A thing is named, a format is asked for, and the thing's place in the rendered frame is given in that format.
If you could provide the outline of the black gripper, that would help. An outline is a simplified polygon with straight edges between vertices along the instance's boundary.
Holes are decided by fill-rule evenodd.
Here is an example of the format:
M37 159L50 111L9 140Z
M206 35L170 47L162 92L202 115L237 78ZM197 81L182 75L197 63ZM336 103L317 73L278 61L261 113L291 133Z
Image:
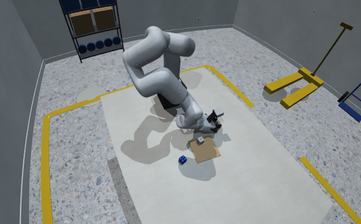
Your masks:
M203 126L200 128L201 131L206 131L206 132L215 132L217 133L217 128L219 129L222 125L221 124L214 124L213 121L217 121L218 118L214 118L210 123L207 121L207 117L209 115L207 114L203 114Z

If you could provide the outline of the tan flat mat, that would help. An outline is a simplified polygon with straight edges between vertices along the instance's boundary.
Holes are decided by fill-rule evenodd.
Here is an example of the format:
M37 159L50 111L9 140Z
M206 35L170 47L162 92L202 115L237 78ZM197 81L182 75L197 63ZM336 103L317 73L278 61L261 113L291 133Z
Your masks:
M197 139L188 141L197 163L207 161L221 155L211 135L204 136L203 139L204 143L200 145L198 144Z

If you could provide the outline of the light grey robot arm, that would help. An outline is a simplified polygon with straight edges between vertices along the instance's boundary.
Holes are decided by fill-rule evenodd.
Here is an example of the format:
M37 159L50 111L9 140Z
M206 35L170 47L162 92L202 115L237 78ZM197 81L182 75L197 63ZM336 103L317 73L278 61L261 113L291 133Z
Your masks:
M143 40L123 53L123 63L127 72L143 97L148 98L160 93L170 103L180 103L185 112L176 118L176 124L180 129L200 129L203 126L202 109L179 79L180 56L189 57L194 51L195 42L192 38L164 32L156 26L151 26L147 28ZM163 67L144 75L142 67L162 55Z

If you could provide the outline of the grey die with black pips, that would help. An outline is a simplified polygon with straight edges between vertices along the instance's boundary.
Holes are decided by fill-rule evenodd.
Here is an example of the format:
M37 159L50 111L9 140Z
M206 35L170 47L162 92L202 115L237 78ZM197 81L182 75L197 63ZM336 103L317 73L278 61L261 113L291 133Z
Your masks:
M204 143L203 137L201 136L201 137L197 138L197 142L198 142L199 145Z

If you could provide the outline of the blue die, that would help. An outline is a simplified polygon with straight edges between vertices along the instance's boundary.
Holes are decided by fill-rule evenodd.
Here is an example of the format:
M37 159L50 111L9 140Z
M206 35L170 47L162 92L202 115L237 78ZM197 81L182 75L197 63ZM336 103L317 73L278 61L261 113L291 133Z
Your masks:
M187 159L182 155L180 158L179 158L179 161L181 162L181 164L185 163L187 161Z

